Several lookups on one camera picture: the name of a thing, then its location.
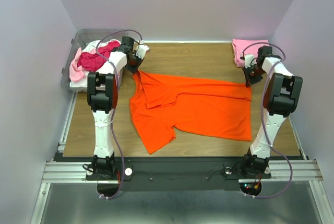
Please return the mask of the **orange t shirt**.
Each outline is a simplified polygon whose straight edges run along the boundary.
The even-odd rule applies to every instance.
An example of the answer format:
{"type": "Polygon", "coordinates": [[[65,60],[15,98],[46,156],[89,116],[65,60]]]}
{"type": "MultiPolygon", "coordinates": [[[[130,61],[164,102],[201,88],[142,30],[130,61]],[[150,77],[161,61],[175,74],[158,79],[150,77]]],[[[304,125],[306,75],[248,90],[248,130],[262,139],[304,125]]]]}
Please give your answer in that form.
{"type": "Polygon", "coordinates": [[[252,90],[244,84],[138,71],[130,117],[147,152],[176,139],[175,130],[249,142],[252,90]]]}

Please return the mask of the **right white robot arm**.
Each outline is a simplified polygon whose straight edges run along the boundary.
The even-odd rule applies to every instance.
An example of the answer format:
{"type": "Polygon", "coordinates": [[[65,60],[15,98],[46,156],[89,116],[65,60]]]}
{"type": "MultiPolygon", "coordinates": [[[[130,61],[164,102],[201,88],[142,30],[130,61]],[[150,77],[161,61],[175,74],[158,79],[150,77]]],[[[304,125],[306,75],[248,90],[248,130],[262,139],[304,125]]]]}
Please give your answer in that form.
{"type": "Polygon", "coordinates": [[[270,153],[275,150],[276,135],[297,108],[303,78],[287,70],[283,64],[285,58],[281,48],[265,42],[252,43],[242,52],[246,87],[259,83],[263,74],[267,75],[261,96],[261,127],[240,164],[242,175],[248,178],[269,173],[270,153]]]}

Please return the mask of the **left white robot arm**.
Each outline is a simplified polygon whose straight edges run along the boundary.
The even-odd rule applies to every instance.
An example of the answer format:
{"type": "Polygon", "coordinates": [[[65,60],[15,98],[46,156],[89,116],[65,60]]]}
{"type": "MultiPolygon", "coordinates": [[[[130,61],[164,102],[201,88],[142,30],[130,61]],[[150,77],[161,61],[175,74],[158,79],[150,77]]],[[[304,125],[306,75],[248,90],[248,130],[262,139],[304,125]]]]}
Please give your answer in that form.
{"type": "Polygon", "coordinates": [[[123,69],[136,73],[149,48],[123,36],[120,42],[110,41],[96,46],[95,56],[103,65],[87,75],[87,103],[94,119],[95,145],[90,164],[84,165],[89,179],[114,179],[122,174],[115,162],[113,118],[118,101],[118,88],[123,69]]]}

